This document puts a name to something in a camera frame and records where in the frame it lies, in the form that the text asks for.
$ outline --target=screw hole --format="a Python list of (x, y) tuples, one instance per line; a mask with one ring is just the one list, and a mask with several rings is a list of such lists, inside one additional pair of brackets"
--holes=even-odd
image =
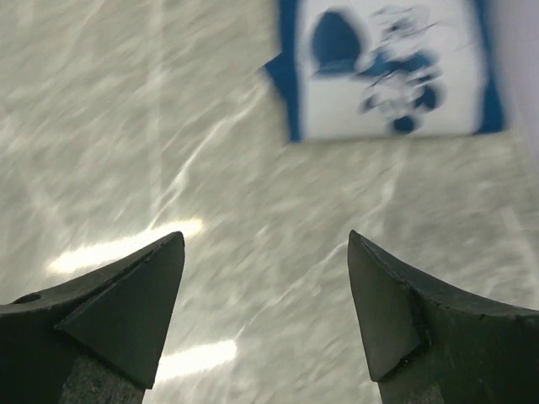
[(20, 305), (23, 303), (30, 303), (31, 301), (36, 301), (41, 299), (41, 295), (39, 293), (30, 293), (29, 295), (19, 297), (16, 301), (13, 302), (14, 305)]

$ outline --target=blue and white card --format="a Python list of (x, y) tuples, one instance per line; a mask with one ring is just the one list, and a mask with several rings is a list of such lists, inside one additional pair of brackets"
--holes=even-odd
[(500, 132), (487, 0), (280, 0), (291, 141)]

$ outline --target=gray marble surface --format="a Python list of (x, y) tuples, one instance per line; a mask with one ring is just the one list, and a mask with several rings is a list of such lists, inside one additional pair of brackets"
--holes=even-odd
[(286, 145), (259, 67), (273, 1), (0, 5), (3, 303), (183, 230), (146, 404), (365, 403), (355, 229), (463, 289), (539, 309), (517, 131)]

